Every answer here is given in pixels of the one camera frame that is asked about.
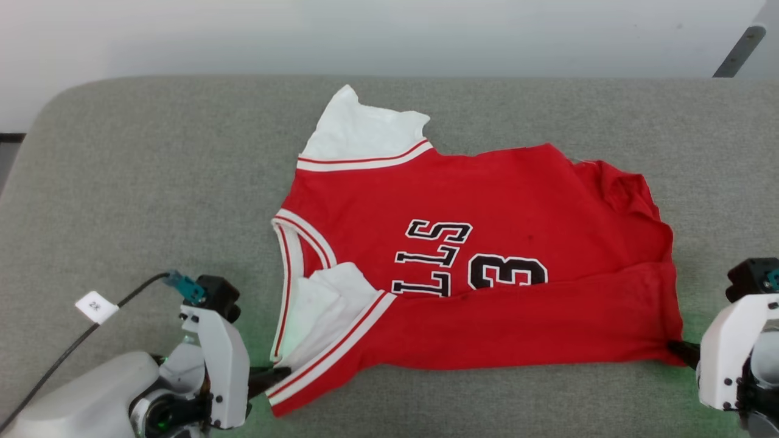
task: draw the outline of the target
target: gray cushion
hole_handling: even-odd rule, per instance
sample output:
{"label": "gray cushion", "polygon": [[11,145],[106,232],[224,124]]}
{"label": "gray cushion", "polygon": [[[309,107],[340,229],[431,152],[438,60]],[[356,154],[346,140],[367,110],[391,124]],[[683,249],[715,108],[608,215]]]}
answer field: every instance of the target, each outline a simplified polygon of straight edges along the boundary
{"label": "gray cushion", "polygon": [[[691,341],[728,304],[730,267],[779,255],[777,82],[92,83],[43,110],[0,197],[0,416],[89,326],[73,306],[78,298],[97,290],[117,302],[172,267],[224,276],[242,292],[237,327],[254,363],[264,363],[282,282],[269,221],[296,154],[344,83],[365,104],[430,115],[425,133],[444,154],[551,142],[569,157],[645,174],[676,233]],[[125,351],[169,352],[184,335],[179,302],[153,286],[85,342],[43,392]],[[699,404],[692,370],[654,362],[447,373],[380,366],[283,419],[263,399],[254,405],[230,436],[741,436],[735,415]]]}

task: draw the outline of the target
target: red and white trim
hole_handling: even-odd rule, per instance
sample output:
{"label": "red and white trim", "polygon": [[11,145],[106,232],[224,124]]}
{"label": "red and white trim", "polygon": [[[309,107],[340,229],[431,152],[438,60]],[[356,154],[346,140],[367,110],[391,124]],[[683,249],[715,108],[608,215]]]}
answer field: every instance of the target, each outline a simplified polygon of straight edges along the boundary
{"label": "red and white trim", "polygon": [[338,360],[349,352],[358,341],[373,327],[376,321],[390,307],[396,298],[394,294],[383,292],[366,306],[354,322],[344,331],[344,334],[333,341],[324,351],[311,359],[303,367],[292,373],[284,381],[266,391],[271,406],[287,400],[297,392],[318,379]]}
{"label": "red and white trim", "polygon": [[281,359],[281,342],[284,339],[284,331],[287,329],[291,300],[297,294],[297,281],[295,279],[303,277],[305,274],[301,238],[316,251],[324,269],[334,267],[338,262],[333,249],[324,236],[297,214],[281,209],[271,224],[279,239],[281,259],[284,263],[284,291],[279,311],[279,323],[276,327],[276,337],[273,340],[273,350],[270,352],[270,360],[277,362]]}
{"label": "red and white trim", "polygon": [[298,169],[305,171],[348,171],[358,169],[376,169],[397,166],[407,163],[419,157],[424,152],[431,150],[433,146],[427,139],[422,139],[409,150],[394,157],[363,158],[359,160],[313,160],[311,158],[298,157]]}

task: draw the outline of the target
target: red jersey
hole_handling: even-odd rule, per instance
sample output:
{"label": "red jersey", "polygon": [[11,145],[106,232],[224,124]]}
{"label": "red jersey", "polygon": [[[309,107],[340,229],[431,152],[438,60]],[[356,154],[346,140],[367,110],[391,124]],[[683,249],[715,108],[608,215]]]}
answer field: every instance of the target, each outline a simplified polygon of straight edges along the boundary
{"label": "red jersey", "polygon": [[[362,307],[346,312],[337,336],[316,351],[331,351],[319,357],[324,362],[343,353],[335,362],[301,386],[301,372],[310,377],[321,368],[312,357],[269,391],[275,413],[378,362],[426,369],[679,363],[665,349],[682,328],[672,233],[641,175],[603,161],[574,164],[550,144],[442,155],[421,134],[427,121],[361,105],[345,87],[299,157],[273,219],[286,272],[272,358],[283,363],[311,333],[305,321],[345,296],[339,277],[320,279],[332,293],[312,293],[302,304],[298,289],[319,286],[297,279],[349,262],[369,284],[358,289],[375,294],[349,298]],[[371,360],[360,359],[366,351]],[[294,396],[279,396],[296,385]]]}

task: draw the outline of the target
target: white label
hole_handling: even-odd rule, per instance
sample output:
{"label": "white label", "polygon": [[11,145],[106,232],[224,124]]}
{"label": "white label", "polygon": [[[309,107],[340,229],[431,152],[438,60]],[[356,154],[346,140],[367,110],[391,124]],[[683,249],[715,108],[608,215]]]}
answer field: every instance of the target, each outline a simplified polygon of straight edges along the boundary
{"label": "white label", "polygon": [[76,303],[76,307],[95,323],[102,324],[108,320],[119,308],[114,303],[103,298],[102,295],[92,291]]}

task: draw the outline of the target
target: black number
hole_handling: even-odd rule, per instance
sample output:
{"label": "black number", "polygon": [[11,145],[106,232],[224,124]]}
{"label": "black number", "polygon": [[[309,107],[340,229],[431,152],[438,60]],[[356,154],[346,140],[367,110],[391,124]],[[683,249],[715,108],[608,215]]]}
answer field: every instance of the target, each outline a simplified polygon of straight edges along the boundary
{"label": "black number", "polygon": [[[498,271],[496,280],[499,283],[516,284],[519,286],[523,284],[546,283],[547,281],[546,267],[536,259],[476,254],[468,264],[468,284],[473,289],[491,288],[493,286],[492,279],[487,277],[488,268]],[[517,274],[526,274],[527,279],[517,279]]]}

